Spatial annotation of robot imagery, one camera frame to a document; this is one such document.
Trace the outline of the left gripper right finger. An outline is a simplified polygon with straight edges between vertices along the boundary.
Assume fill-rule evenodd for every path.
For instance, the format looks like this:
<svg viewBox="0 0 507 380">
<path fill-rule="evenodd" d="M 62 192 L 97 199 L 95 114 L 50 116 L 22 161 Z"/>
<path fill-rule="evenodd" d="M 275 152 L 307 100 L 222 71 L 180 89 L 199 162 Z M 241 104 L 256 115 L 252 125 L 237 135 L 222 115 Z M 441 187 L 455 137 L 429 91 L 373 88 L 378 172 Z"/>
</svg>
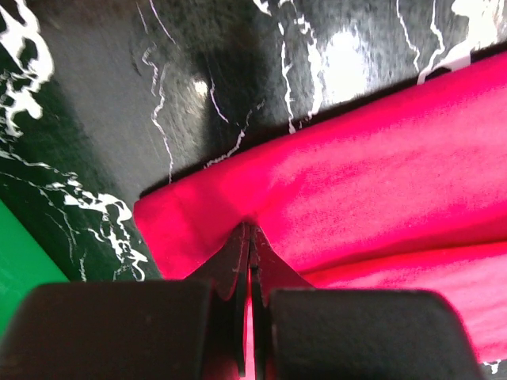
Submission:
<svg viewBox="0 0 507 380">
<path fill-rule="evenodd" d="M 258 379 L 479 379 L 457 312 L 431 291 L 311 286 L 251 230 Z"/>
</svg>

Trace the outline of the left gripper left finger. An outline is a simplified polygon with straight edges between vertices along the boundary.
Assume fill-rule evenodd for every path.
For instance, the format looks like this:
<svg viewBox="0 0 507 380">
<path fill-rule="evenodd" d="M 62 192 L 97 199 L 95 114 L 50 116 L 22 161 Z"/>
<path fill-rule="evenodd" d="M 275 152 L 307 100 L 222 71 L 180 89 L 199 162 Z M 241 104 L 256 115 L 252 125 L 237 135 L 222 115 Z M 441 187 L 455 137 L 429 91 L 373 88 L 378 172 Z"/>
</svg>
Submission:
<svg viewBox="0 0 507 380">
<path fill-rule="evenodd" d="M 238 379 L 250 227 L 182 280 L 50 283 L 1 342 L 4 379 Z"/>
</svg>

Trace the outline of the red t-shirt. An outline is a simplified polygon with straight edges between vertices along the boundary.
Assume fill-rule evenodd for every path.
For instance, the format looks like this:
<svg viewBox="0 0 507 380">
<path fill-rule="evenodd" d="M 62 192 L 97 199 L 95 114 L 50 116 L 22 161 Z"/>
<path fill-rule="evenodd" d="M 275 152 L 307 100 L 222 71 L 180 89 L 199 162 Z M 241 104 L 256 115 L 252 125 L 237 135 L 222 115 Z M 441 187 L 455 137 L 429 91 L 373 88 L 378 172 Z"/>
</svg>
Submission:
<svg viewBox="0 0 507 380">
<path fill-rule="evenodd" d="M 250 227 L 245 378 L 253 227 L 318 289 L 439 294 L 482 370 L 506 356 L 506 56 L 214 164 L 144 196 L 134 220 L 168 280 Z"/>
</svg>

